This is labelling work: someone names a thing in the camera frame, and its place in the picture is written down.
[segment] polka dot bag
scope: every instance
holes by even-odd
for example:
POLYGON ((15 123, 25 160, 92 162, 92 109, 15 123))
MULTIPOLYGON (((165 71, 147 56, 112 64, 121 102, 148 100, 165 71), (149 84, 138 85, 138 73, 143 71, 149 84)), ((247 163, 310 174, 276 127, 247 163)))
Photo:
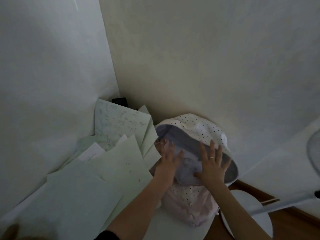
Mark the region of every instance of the polka dot bag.
MULTIPOLYGON (((193 176, 195 172, 202 171, 199 142, 202 141, 207 152, 210 140, 215 142, 216 150, 220 144, 223 165, 231 157, 227 137, 214 123, 191 113, 164 120, 155 128, 159 139, 174 142, 175 154, 184 151, 175 181, 161 200, 162 207, 190 226, 199 226, 217 214, 219 209, 210 192, 193 176)), ((238 167, 232 160, 225 174, 225 184, 230 185, 237 178, 238 167)))

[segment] lamp base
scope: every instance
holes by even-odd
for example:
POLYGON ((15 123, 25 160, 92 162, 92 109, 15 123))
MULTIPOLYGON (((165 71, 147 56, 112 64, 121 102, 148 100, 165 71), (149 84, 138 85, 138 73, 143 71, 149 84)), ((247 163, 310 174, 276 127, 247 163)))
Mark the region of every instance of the lamp base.
MULTIPOLYGON (((251 194, 247 192, 235 189, 235 190, 231 190, 231 193, 246 211, 250 211, 258 207, 262 207, 262 204, 255 197, 253 197, 251 194)), ((226 229, 233 237, 233 234, 226 221, 226 218, 223 215, 223 212, 221 212, 221 216, 222 216, 223 224, 225 225, 226 229)), ((271 219, 268 213, 261 213, 261 214, 255 215, 253 216, 253 219, 271 238, 273 237, 273 227, 272 227, 271 219)))

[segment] wooden baseboard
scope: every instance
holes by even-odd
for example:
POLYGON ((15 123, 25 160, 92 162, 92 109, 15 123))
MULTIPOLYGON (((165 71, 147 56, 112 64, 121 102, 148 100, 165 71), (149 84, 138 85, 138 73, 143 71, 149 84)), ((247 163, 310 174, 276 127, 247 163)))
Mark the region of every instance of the wooden baseboard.
MULTIPOLYGON (((261 190, 258 190, 257 188, 246 184, 240 180, 235 181, 232 185, 229 186, 230 190, 242 190, 250 195, 254 196, 255 198, 258 199, 258 201, 266 201, 266 200, 271 200, 274 199, 272 195, 269 195, 261 190)), ((296 217, 299 217, 303 219, 304 221, 320 228, 320 219, 316 218, 315 216, 312 216, 302 210, 297 209, 296 207, 289 207, 286 209, 283 209, 282 211, 286 211, 288 214, 294 215, 296 217)))

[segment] stack of papers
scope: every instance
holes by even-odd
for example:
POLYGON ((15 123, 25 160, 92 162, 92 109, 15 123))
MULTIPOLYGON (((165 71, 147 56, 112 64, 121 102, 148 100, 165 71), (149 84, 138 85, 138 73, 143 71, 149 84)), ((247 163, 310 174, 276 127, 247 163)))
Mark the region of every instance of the stack of papers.
POLYGON ((95 135, 47 175, 47 182, 6 215, 0 227, 19 222, 20 237, 94 239, 152 179, 160 159, 146 106, 138 111, 98 99, 95 135))

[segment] person's left arm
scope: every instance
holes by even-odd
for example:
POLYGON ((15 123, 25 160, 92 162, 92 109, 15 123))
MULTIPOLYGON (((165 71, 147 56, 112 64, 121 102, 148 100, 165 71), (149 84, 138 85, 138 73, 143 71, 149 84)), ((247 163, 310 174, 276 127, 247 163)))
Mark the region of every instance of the person's left arm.
POLYGON ((160 153, 162 158, 153 179, 106 229, 120 240, 141 240, 144 237, 159 201, 173 183, 183 151, 174 159, 174 144, 165 149, 162 143, 160 153))

